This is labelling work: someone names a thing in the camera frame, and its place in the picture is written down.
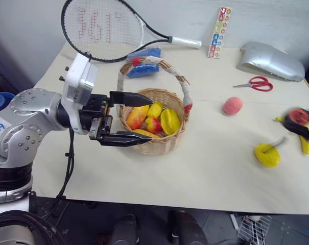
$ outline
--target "black cable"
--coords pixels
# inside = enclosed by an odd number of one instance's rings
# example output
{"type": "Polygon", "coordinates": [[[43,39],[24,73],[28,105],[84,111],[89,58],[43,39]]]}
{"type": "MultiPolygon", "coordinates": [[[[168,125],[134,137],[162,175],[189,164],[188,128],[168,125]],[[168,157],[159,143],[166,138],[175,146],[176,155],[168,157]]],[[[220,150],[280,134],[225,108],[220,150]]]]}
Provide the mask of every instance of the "black cable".
{"type": "Polygon", "coordinates": [[[61,214],[60,214],[56,224],[54,225],[54,228],[58,227],[58,225],[59,225],[59,223],[60,223],[60,221],[61,221],[61,219],[62,219],[62,217],[63,217],[63,215],[64,215],[64,213],[65,213],[65,211],[67,209],[67,207],[68,207],[68,205],[69,205],[69,202],[67,202],[66,206],[64,206],[64,208],[63,208],[63,210],[62,210],[62,212],[61,212],[61,214]]]}
{"type": "Polygon", "coordinates": [[[51,210],[42,216],[42,218],[47,219],[50,217],[50,215],[56,210],[56,208],[59,206],[60,202],[63,199],[63,193],[66,189],[66,186],[73,174],[74,166],[75,166],[75,155],[74,155],[74,136],[75,133],[73,129],[69,129],[69,135],[70,135],[70,144],[69,144],[69,152],[65,154],[65,156],[68,157],[68,163],[67,163],[67,170],[66,170],[66,176],[62,185],[61,190],[59,191],[56,200],[54,204],[51,207],[51,210]]]}

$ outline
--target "colorful sticker strip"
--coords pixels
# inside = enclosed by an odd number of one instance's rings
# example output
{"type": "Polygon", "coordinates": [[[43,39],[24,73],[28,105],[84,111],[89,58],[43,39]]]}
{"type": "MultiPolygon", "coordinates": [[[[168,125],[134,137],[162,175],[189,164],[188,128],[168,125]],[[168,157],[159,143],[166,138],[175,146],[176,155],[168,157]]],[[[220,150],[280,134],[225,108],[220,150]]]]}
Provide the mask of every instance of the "colorful sticker strip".
{"type": "Polygon", "coordinates": [[[210,58],[218,59],[220,56],[220,50],[224,44],[224,38],[226,35],[226,30],[228,23],[230,21],[232,8],[221,7],[219,9],[219,14],[217,16],[216,26],[213,30],[212,40],[207,54],[210,58]]]}

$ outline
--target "toy mango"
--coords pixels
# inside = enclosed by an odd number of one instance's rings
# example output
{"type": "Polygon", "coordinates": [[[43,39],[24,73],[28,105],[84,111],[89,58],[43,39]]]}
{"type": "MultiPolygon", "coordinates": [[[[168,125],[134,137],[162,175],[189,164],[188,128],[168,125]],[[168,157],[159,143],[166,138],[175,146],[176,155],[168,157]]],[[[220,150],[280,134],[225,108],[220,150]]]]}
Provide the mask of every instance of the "toy mango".
{"type": "Polygon", "coordinates": [[[149,111],[150,106],[140,106],[140,107],[134,107],[132,112],[128,115],[128,118],[126,120],[127,125],[132,129],[138,129],[140,126],[142,126],[146,115],[149,111]]]}

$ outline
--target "scissors handle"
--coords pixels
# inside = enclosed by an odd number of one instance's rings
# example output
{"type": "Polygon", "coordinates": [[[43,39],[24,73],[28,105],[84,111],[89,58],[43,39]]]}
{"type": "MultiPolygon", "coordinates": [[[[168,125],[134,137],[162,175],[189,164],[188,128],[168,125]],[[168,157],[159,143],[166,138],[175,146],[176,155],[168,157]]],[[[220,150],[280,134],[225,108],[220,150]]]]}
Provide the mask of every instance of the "scissors handle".
{"type": "Polygon", "coordinates": [[[254,77],[250,80],[250,84],[252,85],[252,88],[258,90],[258,91],[263,91],[263,92],[268,92],[273,89],[272,83],[269,83],[268,79],[262,76],[257,76],[254,77]]]}
{"type": "Polygon", "coordinates": [[[258,90],[258,91],[263,91],[263,92],[269,92],[273,89],[273,85],[271,83],[261,83],[261,84],[254,84],[252,85],[252,88],[258,90]],[[263,86],[269,86],[267,89],[259,88],[263,86]]]}

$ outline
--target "red scissors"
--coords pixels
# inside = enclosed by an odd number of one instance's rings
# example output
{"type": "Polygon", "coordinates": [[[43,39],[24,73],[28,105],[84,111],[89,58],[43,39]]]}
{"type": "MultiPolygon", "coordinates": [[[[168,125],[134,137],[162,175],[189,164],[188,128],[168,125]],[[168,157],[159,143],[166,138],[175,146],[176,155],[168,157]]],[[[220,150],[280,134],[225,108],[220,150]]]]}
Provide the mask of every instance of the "red scissors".
{"type": "Polygon", "coordinates": [[[269,83],[268,79],[262,76],[257,76],[257,77],[252,78],[247,84],[233,86],[233,88],[243,88],[243,87],[251,87],[251,88],[254,88],[255,90],[263,91],[263,92],[268,92],[273,89],[272,83],[269,83]],[[268,88],[267,89],[259,88],[259,87],[264,87],[264,86],[268,86],[268,88]]]}

